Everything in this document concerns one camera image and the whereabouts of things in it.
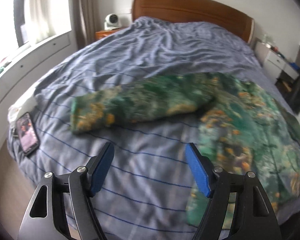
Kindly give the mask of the white window cabinet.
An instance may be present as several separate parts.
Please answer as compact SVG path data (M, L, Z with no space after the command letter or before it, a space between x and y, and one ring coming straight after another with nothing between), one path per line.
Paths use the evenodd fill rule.
M0 127L7 110L35 81L77 49L74 32L56 35L23 51L0 74Z

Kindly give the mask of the white desk with drawers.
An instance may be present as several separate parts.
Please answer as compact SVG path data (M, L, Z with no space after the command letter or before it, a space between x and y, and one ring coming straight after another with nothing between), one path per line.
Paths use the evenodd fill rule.
M257 41L254 52L265 75L273 84L279 78L289 82L294 82L298 78L298 72L278 53L274 52L270 45Z

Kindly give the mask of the green landscape print jacket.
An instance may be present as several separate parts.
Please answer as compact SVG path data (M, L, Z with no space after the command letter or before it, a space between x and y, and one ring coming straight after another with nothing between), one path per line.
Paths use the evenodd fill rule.
M280 223L300 212L300 124L259 85L222 73L162 75L76 96L70 127L198 113L197 147L228 172L254 171Z

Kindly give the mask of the sheer white curtain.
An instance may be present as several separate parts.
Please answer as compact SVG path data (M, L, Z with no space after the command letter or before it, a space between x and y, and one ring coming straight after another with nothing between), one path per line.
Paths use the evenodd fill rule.
M38 43L49 37L48 0L24 0L24 17L31 42Z

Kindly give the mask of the beige curtain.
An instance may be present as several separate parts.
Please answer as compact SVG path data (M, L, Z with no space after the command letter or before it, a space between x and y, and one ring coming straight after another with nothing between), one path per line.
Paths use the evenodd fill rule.
M95 40L99 28L97 0L72 0L74 31L79 49Z

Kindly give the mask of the white round fan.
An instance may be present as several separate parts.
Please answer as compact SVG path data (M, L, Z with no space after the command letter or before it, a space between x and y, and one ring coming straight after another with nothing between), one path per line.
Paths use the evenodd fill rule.
M109 14L104 19L104 29L114 30L121 28L121 23L117 14Z

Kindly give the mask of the brown wooden headboard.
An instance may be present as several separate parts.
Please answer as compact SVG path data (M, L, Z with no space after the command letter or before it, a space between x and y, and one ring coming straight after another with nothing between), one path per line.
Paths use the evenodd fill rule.
M153 17L172 23L209 22L250 43L254 19L228 5L213 0L133 0L132 20Z

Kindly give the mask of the black smartphone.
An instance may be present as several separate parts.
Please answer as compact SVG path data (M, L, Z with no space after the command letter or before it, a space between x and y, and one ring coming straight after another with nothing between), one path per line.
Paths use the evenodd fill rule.
M16 121L16 132L25 156L29 156L39 147L40 140L28 112Z

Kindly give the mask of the wooden bedside table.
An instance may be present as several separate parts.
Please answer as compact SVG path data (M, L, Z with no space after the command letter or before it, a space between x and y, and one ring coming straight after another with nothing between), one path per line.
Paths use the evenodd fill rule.
M97 31L95 32L95 40L98 41L100 39L103 39L111 34L114 34L118 31L121 31L123 29L123 27L121 28L117 28L117 29L111 29L111 30L101 30L101 31Z

